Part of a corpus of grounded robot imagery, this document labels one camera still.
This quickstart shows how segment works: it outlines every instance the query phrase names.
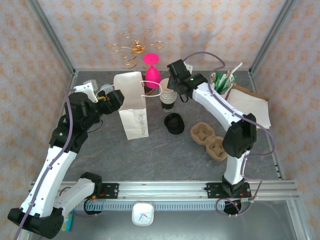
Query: black cup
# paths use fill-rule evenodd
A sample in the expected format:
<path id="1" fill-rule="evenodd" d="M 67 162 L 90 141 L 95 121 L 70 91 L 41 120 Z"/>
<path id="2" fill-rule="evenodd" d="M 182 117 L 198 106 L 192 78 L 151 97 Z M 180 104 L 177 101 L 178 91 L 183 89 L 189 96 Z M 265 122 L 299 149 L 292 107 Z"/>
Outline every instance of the black cup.
<path id="1" fill-rule="evenodd" d="M 172 108 L 174 107 L 174 105 L 175 105 L 175 102 L 167 104 L 167 103 L 163 103 L 163 102 L 161 101 L 162 109 L 163 109 L 164 111 L 166 111 L 166 112 L 170 112 L 170 111 L 172 110 Z"/>
<path id="2" fill-rule="evenodd" d="M 171 134 L 180 134 L 185 130 L 185 123 L 178 113 L 170 113 L 164 119 L 164 125 Z"/>

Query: small clock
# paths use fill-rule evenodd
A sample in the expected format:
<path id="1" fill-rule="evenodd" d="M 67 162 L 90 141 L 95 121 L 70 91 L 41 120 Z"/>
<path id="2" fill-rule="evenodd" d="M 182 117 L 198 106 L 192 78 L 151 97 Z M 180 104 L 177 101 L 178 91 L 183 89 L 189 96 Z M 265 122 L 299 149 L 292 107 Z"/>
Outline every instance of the small clock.
<path id="1" fill-rule="evenodd" d="M 137 226 L 149 226 L 153 223 L 155 208 L 147 202 L 137 202 L 132 209 L 132 222 Z"/>

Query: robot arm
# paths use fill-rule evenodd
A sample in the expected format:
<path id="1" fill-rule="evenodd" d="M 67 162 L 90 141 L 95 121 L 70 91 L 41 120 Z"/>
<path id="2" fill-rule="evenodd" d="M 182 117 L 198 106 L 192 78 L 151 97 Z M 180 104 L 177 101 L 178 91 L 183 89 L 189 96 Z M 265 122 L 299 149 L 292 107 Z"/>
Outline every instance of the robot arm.
<path id="1" fill-rule="evenodd" d="M 77 86 L 75 91 L 68 97 L 72 119 L 70 118 L 67 104 L 65 104 L 66 114 L 61 117 L 57 128 L 52 132 L 47 157 L 35 185 L 21 207 L 11 209 L 8 214 L 8 219 L 13 223 L 16 225 L 21 223 L 34 197 L 35 189 L 40 184 L 40 179 L 49 168 L 43 182 L 40 184 L 34 205 L 23 224 L 24 229 L 49 239 L 59 232 L 64 218 L 79 202 L 86 197 L 101 193 L 101 177 L 86 172 L 71 189 L 56 198 L 67 169 L 76 158 L 82 144 L 88 138 L 88 129 L 100 121 L 102 114 L 107 115 L 117 111 L 124 102 L 124 96 L 120 90 L 109 92 L 107 95 L 102 94 L 96 98 L 91 83 Z M 71 121 L 73 122 L 73 128 L 70 142 L 62 155 L 50 166 L 49 164 L 62 150 L 67 141 Z"/>
<path id="2" fill-rule="evenodd" d="M 256 126 L 241 120 L 234 113 L 253 121 L 256 121 L 255 116 L 251 113 L 244 115 L 217 93 L 215 96 L 232 109 L 233 113 L 228 111 L 209 91 L 208 80 L 201 74 L 191 76 L 181 59 L 167 67 L 171 75 L 168 88 L 203 105 L 226 130 L 222 145 L 228 157 L 226 171 L 222 177 L 222 187 L 228 196 L 234 195 L 244 181 L 241 175 L 244 157 L 249 154 L 257 139 Z"/>

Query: paper cup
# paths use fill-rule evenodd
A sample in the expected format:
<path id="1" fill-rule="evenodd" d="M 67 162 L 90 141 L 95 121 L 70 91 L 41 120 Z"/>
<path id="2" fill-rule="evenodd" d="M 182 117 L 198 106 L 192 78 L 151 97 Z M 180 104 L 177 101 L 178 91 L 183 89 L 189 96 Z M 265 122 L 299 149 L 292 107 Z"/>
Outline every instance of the paper cup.
<path id="1" fill-rule="evenodd" d="M 177 94 L 161 94 L 160 97 L 164 99 L 172 99 L 172 98 L 176 98 Z"/>
<path id="2" fill-rule="evenodd" d="M 177 96 L 177 93 L 176 92 L 171 92 L 171 93 L 161 92 L 160 96 L 163 96 L 163 97 L 175 97 L 175 96 Z"/>
<path id="3" fill-rule="evenodd" d="M 173 92 L 165 92 L 165 91 L 162 91 L 161 94 L 162 94 L 162 95 L 176 95 L 177 93 L 174 92 L 174 91 L 173 91 Z"/>
<path id="4" fill-rule="evenodd" d="M 166 103 L 172 103 L 172 102 L 176 101 L 176 99 L 177 99 L 177 96 L 175 96 L 175 97 L 170 97 L 170 98 L 160 96 L 160 100 L 161 100 L 162 102 L 166 102 Z"/>
<path id="5" fill-rule="evenodd" d="M 163 109 L 163 111 L 165 111 L 165 112 L 171 112 L 172 109 L 174 108 L 174 105 L 175 105 L 175 102 L 172 102 L 172 103 L 164 103 L 164 102 L 161 101 L 162 109 Z"/>
<path id="6" fill-rule="evenodd" d="M 160 82 L 163 93 L 174 93 L 172 89 L 167 88 L 169 82 L 169 78 L 165 78 Z"/>

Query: patterned wall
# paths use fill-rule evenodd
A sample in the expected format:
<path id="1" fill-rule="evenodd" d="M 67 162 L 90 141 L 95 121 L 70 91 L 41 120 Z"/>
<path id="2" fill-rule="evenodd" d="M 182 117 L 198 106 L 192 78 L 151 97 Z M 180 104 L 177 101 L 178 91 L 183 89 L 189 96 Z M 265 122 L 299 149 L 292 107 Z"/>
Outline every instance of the patterned wall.
<path id="1" fill-rule="evenodd" d="M 153 30 L 148 43 L 164 41 L 158 67 L 197 51 L 214 52 L 235 67 L 251 67 L 285 0 L 39 0 L 75 68 L 123 68 L 112 44 L 130 46 L 121 37 L 135 31 L 141 39 Z M 190 63 L 214 68 L 211 56 Z"/>
<path id="2" fill-rule="evenodd" d="M 69 81 L 58 55 L 26 0 L 0 1 L 0 232 L 42 168 Z"/>
<path id="3" fill-rule="evenodd" d="M 320 238 L 320 1 L 300 0 L 255 81 L 269 96 L 272 131 L 288 179 L 304 193 Z"/>

